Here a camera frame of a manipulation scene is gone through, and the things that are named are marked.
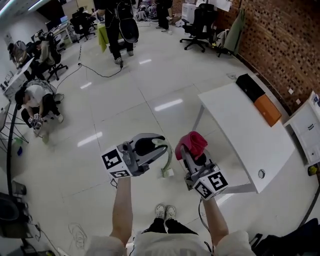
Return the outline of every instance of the white sneaker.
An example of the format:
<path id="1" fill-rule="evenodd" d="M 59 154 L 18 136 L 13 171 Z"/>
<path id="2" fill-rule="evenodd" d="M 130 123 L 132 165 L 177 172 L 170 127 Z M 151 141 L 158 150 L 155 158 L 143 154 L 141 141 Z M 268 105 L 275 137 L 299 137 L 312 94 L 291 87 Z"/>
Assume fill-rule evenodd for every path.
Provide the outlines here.
<path id="1" fill-rule="evenodd" d="M 122 62 L 122 58 L 121 57 L 119 57 L 119 58 L 114 60 L 114 63 L 117 64 L 117 65 L 120 65 L 121 62 Z"/>
<path id="2" fill-rule="evenodd" d="M 165 219 L 166 208 L 163 204 L 158 204 L 155 207 L 155 217 L 160 219 Z"/>
<path id="3" fill-rule="evenodd" d="M 59 122 L 59 123 L 62 123 L 62 121 L 65 119 L 62 114 L 57 115 L 56 118 L 58 119 L 58 122 Z"/>
<path id="4" fill-rule="evenodd" d="M 173 219 L 175 220 L 176 219 L 176 207 L 172 206 L 172 205 L 167 205 L 166 208 L 165 208 L 165 220 L 170 220 L 170 219 Z"/>

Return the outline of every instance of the table leg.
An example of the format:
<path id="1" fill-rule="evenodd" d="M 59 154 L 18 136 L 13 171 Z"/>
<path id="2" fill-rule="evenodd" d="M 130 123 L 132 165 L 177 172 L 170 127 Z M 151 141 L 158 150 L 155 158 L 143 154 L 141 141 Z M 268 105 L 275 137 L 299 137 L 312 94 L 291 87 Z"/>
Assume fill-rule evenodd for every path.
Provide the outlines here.
<path id="1" fill-rule="evenodd" d="M 65 29 L 65 32 L 66 32 L 66 34 L 68 35 L 68 38 L 69 38 L 71 44 L 73 44 L 73 42 L 72 42 L 72 40 L 71 40 L 71 36 L 70 36 L 70 34 L 69 34 L 69 31 L 68 31 L 68 28 Z"/>
<path id="2" fill-rule="evenodd" d="M 255 187 L 251 183 L 239 186 L 229 186 L 224 191 L 222 191 L 221 194 L 237 194 L 248 192 L 256 192 Z"/>
<path id="3" fill-rule="evenodd" d="M 205 111 L 205 107 L 201 104 L 200 111 L 199 111 L 199 114 L 198 114 L 198 116 L 197 116 L 197 118 L 195 120 L 195 123 L 193 125 L 192 131 L 195 131 L 197 129 L 197 126 L 198 126 L 198 124 L 200 122 L 200 119 L 201 119 L 204 111 Z"/>

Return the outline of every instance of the green cloth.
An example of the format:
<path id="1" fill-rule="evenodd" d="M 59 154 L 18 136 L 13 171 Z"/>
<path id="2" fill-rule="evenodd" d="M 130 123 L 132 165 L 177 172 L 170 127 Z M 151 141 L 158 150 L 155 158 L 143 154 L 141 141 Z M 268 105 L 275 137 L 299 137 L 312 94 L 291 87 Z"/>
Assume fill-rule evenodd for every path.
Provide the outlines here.
<path id="1" fill-rule="evenodd" d="M 97 28 L 98 32 L 98 40 L 99 40 L 99 45 L 101 46 L 101 50 L 104 53 L 105 50 L 107 49 L 107 44 L 109 44 L 109 39 L 107 35 L 107 30 L 105 24 L 98 24 Z"/>
<path id="2" fill-rule="evenodd" d="M 245 26 L 245 14 L 245 9 L 241 8 L 239 10 L 238 17 L 233 22 L 223 45 L 223 48 L 233 52 L 234 55 L 237 55 L 239 50 L 241 35 Z"/>

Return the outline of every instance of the white tile floor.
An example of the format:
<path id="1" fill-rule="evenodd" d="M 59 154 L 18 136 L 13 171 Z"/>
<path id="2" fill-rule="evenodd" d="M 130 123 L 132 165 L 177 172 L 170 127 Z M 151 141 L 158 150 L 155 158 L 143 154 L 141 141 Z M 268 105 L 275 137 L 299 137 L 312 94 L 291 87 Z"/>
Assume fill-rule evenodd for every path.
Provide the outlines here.
<path id="1" fill-rule="evenodd" d="M 209 49 L 201 53 L 196 45 L 185 51 L 179 39 L 187 36 L 181 29 L 174 28 L 173 35 L 161 33 L 155 25 L 139 30 L 134 56 L 123 53 L 121 73 L 103 78 L 82 67 L 68 77 L 58 88 L 64 94 L 59 108 L 65 120 L 53 125 L 50 143 L 44 145 L 29 130 L 30 143 L 23 146 L 23 155 L 14 154 L 14 179 L 27 186 L 26 200 L 34 223 L 40 223 L 52 242 L 70 255 L 82 255 L 83 251 L 75 247 L 69 223 L 81 224 L 88 237 L 109 235 L 112 229 L 115 189 L 100 160 L 101 152 L 138 133 L 162 134 L 174 148 L 192 129 L 200 109 L 199 93 L 229 84 L 229 73 L 253 76 L 233 57 L 217 58 Z M 102 53 L 98 38 L 92 38 L 62 54 L 61 62 L 69 69 L 61 72 L 59 82 L 78 68 L 80 46 L 84 65 L 103 75 L 119 70 L 109 50 Z M 178 103 L 159 110 L 159 106 L 173 101 Z M 198 131 L 226 170 L 230 183 L 246 183 L 248 178 L 237 157 L 208 113 L 202 117 Z M 160 168 L 165 162 L 164 155 L 147 173 L 132 179 L 133 236 L 152 222 L 156 204 L 164 203 L 175 205 L 178 220 L 209 241 L 198 216 L 200 198 L 194 191 L 187 191 L 184 168 L 173 160 L 174 177 L 161 179 Z M 297 227 L 317 186 L 316 178 L 307 176 L 295 151 L 261 194 L 233 195 L 220 208 L 231 231 L 244 229 L 251 236 L 256 232 L 283 235 Z M 41 241 L 48 243 L 45 237 Z"/>

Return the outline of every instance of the coat hanging on wall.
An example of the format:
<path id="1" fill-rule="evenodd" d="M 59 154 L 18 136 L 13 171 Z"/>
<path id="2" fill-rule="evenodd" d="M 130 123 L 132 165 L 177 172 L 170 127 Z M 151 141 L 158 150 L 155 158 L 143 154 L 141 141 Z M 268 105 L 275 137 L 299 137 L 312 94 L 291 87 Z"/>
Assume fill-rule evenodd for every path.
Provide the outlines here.
<path id="1" fill-rule="evenodd" d="M 224 42 L 223 47 L 230 52 L 233 52 L 234 55 L 238 54 L 241 35 L 245 26 L 245 14 L 245 9 L 240 8 L 239 14 L 233 22 L 229 34 Z"/>

